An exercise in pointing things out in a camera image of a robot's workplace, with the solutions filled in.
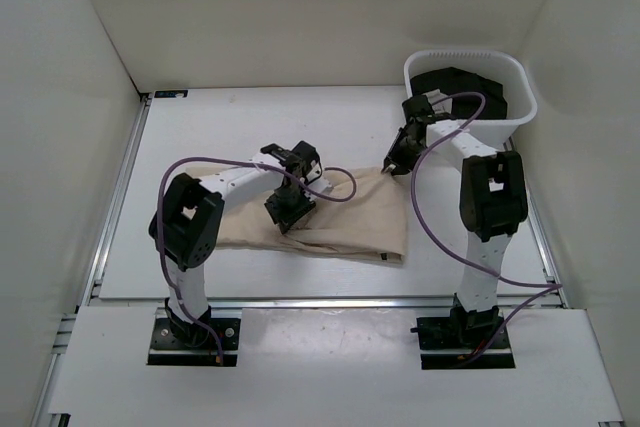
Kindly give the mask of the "beige trousers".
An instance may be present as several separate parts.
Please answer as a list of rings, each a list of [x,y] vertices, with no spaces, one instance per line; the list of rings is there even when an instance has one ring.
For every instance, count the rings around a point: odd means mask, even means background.
[[[318,200],[287,233],[273,223],[263,193],[226,209],[219,249],[254,249],[400,265],[408,252],[407,194],[377,168],[353,171],[356,195],[345,203]]]

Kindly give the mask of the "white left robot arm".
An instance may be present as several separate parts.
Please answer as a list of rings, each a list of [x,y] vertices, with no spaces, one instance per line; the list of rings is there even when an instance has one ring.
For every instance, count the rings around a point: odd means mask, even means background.
[[[264,207],[284,234],[329,188],[316,148],[304,141],[291,150],[269,144],[250,161],[206,179],[186,173],[174,177],[148,229],[169,287],[165,311],[172,335],[189,348],[220,337],[210,327],[204,263],[216,247],[225,212],[269,191]]]

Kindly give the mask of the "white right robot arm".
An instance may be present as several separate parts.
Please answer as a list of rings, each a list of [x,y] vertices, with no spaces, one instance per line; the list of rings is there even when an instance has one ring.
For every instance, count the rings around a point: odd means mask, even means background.
[[[528,216],[528,201],[521,157],[499,152],[468,132],[484,111],[486,97],[462,92],[456,99],[471,99],[471,116],[459,121],[447,111],[438,112],[424,94],[405,100],[405,124],[389,149],[383,172],[410,178],[410,199],[417,199],[418,170],[427,156],[437,153],[460,174],[459,213],[467,230],[464,256],[452,253],[465,267],[446,318],[422,325],[439,348],[484,346],[500,325],[497,286],[506,248]]]

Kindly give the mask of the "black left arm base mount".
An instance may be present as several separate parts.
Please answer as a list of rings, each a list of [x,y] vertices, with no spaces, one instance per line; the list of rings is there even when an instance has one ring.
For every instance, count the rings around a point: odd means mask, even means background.
[[[188,346],[174,335],[166,316],[157,316],[150,338],[147,364],[172,367],[236,367],[241,319],[218,317],[213,318],[210,325],[219,336],[223,357],[219,356],[217,344],[210,335],[204,341]]]

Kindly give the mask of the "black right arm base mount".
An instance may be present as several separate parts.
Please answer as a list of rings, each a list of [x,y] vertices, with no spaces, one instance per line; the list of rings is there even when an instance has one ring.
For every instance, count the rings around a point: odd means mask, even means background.
[[[455,303],[449,315],[418,317],[422,370],[503,370],[516,367],[504,317],[497,306],[467,311]]]

